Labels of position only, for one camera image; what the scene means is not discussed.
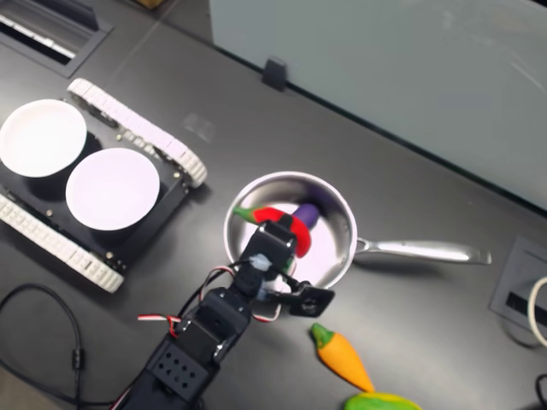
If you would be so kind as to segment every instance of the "orange carrot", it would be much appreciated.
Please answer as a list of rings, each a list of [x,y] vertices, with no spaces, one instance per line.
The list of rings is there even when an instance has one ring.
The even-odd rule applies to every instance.
[[[317,354],[333,372],[368,393],[374,392],[374,386],[367,371],[348,339],[339,333],[329,331],[318,323],[311,326],[311,332],[317,346]]]

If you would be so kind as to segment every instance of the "saucepan handle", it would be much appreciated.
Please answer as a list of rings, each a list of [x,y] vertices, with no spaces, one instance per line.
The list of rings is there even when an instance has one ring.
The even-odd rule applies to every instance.
[[[385,241],[372,242],[357,239],[356,255],[360,253],[380,253],[433,261],[490,265],[490,252],[459,243],[435,241]]]

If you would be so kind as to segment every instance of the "green pepper stem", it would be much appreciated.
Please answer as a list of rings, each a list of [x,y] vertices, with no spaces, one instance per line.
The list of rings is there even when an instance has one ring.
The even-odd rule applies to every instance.
[[[256,224],[256,218],[255,218],[255,215],[253,214],[254,212],[255,212],[255,209],[253,208],[247,209],[247,208],[241,208],[241,207],[234,207],[232,211],[233,214],[240,216],[247,222],[250,222],[251,224]]]
[[[311,334],[314,335],[315,345],[318,349],[324,348],[334,336],[333,331],[329,331],[326,327],[319,323],[313,323],[311,326]]]

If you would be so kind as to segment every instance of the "yellow-green vegetable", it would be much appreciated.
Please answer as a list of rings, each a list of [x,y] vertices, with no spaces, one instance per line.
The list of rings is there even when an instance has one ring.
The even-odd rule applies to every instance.
[[[421,410],[420,407],[398,395],[389,393],[361,393],[351,397],[344,410]]]

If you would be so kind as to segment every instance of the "white wire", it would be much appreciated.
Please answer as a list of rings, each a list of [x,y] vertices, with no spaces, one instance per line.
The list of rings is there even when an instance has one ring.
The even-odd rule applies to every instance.
[[[114,404],[112,405],[112,407],[110,408],[110,410],[115,410],[116,408],[118,408],[118,406],[121,404],[121,402],[123,401],[123,399],[126,398],[126,395],[127,395],[127,393],[129,393],[129,390],[131,390],[131,387],[132,387],[132,386],[129,386],[129,387],[127,388],[127,390],[123,392],[123,394],[122,394],[122,395],[120,396],[120,398],[116,401],[116,403],[114,403]]]
[[[269,322],[274,322],[275,320],[277,320],[280,313],[281,313],[281,305],[277,305],[277,307],[275,308],[275,315],[273,317],[269,318],[267,316],[261,316],[260,314],[253,314],[253,318],[261,322],[269,323]]]
[[[216,271],[228,272],[228,273],[230,273],[230,275],[232,275],[232,278],[234,278],[234,276],[235,276],[234,273],[233,273],[233,270],[229,266],[215,266],[207,274],[207,278],[205,278],[205,282],[203,282],[203,284],[202,284],[202,289],[199,291],[199,301],[203,300],[203,294],[205,292],[205,289],[207,288],[207,283],[208,283],[209,279],[211,279],[211,276],[213,275],[213,273],[215,273]]]
[[[291,265],[289,266],[289,270],[287,272],[287,275],[292,276],[294,275],[294,272],[297,270],[297,260],[293,259]]]
[[[159,314],[140,314],[137,317],[137,320],[143,320],[143,321],[156,321],[156,320],[168,320],[167,316],[161,316]],[[173,322],[180,323],[180,318],[171,316],[171,320]]]
[[[530,297],[528,298],[528,322],[530,323],[533,335],[547,348],[547,339],[545,339],[544,335],[539,331],[538,322],[536,321],[536,300],[538,299],[539,291],[546,284],[547,276],[536,282],[532,288],[532,292],[530,292]]]

